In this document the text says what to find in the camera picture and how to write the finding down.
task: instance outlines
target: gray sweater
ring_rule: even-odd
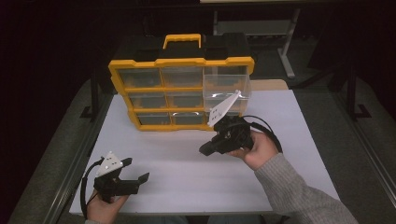
[[[326,193],[306,185],[283,154],[279,153],[255,172],[274,212],[299,223],[358,223],[347,208]],[[87,220],[86,224],[98,223]]]

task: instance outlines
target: yellow handle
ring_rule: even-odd
[[[163,49],[166,49],[166,45],[168,42],[177,42],[177,41],[198,41],[198,47],[201,48],[201,35],[192,34],[192,35],[167,35],[165,38],[165,42],[163,43]]]

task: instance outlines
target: table surface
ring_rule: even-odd
[[[245,114],[258,116],[271,125],[285,157],[308,185],[338,199],[293,91],[254,91]],[[111,150],[120,160],[133,158],[132,164],[122,169],[120,179],[137,179],[150,172],[148,182],[129,198],[121,213],[141,216],[271,212],[262,186],[242,161],[219,153],[209,157],[199,153],[198,148],[215,135],[196,130],[139,132],[129,121],[121,96],[115,95],[88,166]],[[87,197],[92,193],[95,173],[93,169]],[[81,214],[79,188],[70,213]]]

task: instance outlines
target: clear plastic drawer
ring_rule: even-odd
[[[227,99],[227,97],[206,97],[204,99],[205,112],[210,112],[210,109]],[[247,109],[248,98],[238,98],[235,103],[228,110],[229,113],[243,113]]]
[[[204,75],[204,91],[229,91],[234,93],[239,90],[243,95],[249,95],[248,75]]]
[[[169,107],[202,107],[201,91],[169,91],[166,93]]]
[[[166,107],[163,92],[128,93],[134,108],[164,108]]]
[[[240,66],[208,66],[205,67],[204,75],[247,75],[248,67]]]
[[[161,69],[165,87],[201,87],[202,67],[164,67]]]
[[[171,120],[168,113],[137,113],[142,125],[169,125]]]
[[[117,70],[127,88],[161,87],[158,68],[121,68]]]
[[[203,112],[174,112],[171,113],[172,122],[176,125],[203,124]]]

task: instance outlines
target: hand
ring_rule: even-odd
[[[250,136],[254,142],[253,148],[240,148],[227,154],[242,159],[250,169],[257,171],[277,153],[274,142],[265,133],[251,131]]]
[[[88,203],[87,207],[87,218],[92,221],[109,224],[114,222],[120,209],[128,200],[129,195],[120,196],[115,202],[107,203],[102,201],[102,197],[95,189],[92,197],[93,199]]]

